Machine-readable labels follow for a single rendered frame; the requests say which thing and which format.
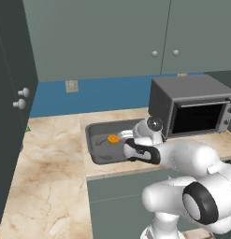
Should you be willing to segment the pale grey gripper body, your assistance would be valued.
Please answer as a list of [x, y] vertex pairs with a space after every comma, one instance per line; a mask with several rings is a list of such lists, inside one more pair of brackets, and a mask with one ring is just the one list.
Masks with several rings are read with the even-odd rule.
[[134, 134], [132, 130], [124, 130], [118, 133], [120, 139], [133, 138]]

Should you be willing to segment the grey sink basin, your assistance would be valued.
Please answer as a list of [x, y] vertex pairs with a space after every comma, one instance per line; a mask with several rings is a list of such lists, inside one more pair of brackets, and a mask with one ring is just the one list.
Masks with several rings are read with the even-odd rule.
[[123, 141], [111, 144], [108, 137], [124, 130], [132, 130], [140, 119], [127, 119], [92, 123], [85, 128], [87, 148], [95, 164], [126, 162]]

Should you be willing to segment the grey toaster oven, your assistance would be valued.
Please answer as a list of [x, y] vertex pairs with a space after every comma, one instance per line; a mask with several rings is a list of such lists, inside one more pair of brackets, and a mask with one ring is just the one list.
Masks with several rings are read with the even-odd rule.
[[154, 78], [149, 114], [163, 122], [165, 138], [225, 132], [231, 89], [208, 75]]

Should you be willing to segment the grey-green drawer front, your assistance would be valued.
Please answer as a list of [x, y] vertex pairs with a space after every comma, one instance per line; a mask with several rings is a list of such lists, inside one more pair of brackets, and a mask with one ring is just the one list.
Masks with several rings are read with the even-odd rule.
[[87, 182], [89, 200], [98, 202], [108, 199], [139, 195], [150, 184], [179, 177], [181, 173], [167, 169], [127, 176], [115, 176]]

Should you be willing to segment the grey-green base cupboard door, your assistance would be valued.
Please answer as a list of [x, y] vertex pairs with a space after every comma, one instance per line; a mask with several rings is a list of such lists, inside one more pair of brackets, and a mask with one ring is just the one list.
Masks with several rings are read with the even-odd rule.
[[152, 221], [139, 196], [90, 203], [94, 239], [139, 239]]

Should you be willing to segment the wide grey-green cupboard door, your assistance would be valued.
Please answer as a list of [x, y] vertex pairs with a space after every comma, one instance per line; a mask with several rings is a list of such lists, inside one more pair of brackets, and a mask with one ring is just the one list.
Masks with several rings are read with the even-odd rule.
[[160, 73], [170, 0], [23, 3], [41, 82]]

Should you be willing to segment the dark grey tall cabinet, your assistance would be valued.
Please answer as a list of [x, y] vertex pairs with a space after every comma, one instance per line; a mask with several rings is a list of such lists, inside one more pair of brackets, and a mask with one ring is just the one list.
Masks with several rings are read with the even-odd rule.
[[[37, 84], [23, 0], [0, 0], [0, 224]], [[28, 97], [18, 95], [23, 88]], [[25, 109], [13, 106], [20, 99]]]

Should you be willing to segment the narrow grey-green cupboard door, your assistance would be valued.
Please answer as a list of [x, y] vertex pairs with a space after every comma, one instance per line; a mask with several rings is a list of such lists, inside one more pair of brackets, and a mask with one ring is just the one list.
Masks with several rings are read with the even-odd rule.
[[226, 70], [231, 70], [231, 0], [171, 0], [162, 72]]

